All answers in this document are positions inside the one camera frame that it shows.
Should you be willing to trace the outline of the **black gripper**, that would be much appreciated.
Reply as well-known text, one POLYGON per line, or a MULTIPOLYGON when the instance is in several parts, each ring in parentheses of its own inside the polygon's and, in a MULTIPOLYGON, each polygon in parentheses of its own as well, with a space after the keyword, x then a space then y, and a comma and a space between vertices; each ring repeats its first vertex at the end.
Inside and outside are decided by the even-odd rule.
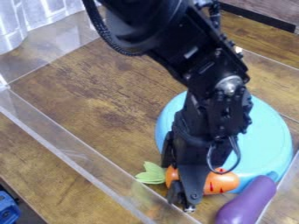
POLYGON ((224 164, 230 153, 240 153, 239 134, 251 125, 251 95, 244 87, 228 94, 222 89, 207 98, 186 91, 183 107, 174 115, 163 142, 172 152, 183 188, 183 211, 192 213, 202 202, 206 178, 224 164))

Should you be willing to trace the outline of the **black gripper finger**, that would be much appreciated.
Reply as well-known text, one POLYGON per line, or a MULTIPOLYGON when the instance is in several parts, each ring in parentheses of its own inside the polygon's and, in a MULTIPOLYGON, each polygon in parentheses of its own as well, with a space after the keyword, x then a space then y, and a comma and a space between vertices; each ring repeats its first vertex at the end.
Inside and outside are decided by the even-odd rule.
POLYGON ((183 185, 180 181, 179 169, 174 156, 174 146, 170 140, 163 143, 162 167, 164 172, 164 183, 167 187, 166 198, 170 204, 183 203, 183 185))

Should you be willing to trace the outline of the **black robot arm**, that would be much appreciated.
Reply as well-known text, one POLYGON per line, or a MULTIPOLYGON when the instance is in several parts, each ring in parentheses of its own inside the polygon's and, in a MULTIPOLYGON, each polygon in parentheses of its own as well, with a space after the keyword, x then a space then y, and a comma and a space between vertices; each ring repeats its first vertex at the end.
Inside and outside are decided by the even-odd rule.
POLYGON ((147 55, 186 86, 182 109, 163 139, 162 166, 179 178, 167 200, 184 212, 202 202, 210 173, 238 155, 252 123, 248 68, 220 30, 219 0, 82 0, 107 45, 147 55))

